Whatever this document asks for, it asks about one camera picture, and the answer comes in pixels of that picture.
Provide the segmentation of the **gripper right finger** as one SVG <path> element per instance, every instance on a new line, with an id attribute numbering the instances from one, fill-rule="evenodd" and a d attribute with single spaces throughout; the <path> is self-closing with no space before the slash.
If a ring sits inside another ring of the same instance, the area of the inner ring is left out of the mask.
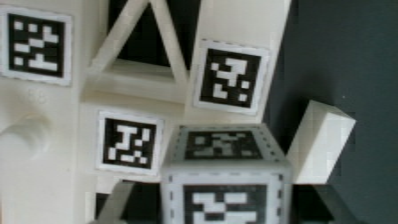
<path id="1" fill-rule="evenodd" d="M 333 187 L 330 185 L 314 185 L 314 191 L 332 215 L 328 224 L 362 224 L 353 216 Z"/>

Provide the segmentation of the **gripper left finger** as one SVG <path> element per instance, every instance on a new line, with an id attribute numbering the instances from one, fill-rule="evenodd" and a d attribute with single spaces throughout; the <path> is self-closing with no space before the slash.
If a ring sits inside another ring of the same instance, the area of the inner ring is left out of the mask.
<path id="1" fill-rule="evenodd" d="M 99 216 L 90 222 L 90 224 L 127 224 L 120 216 L 124 213 L 133 186 L 133 182 L 118 182 L 115 184 L 111 194 L 104 201 Z"/>

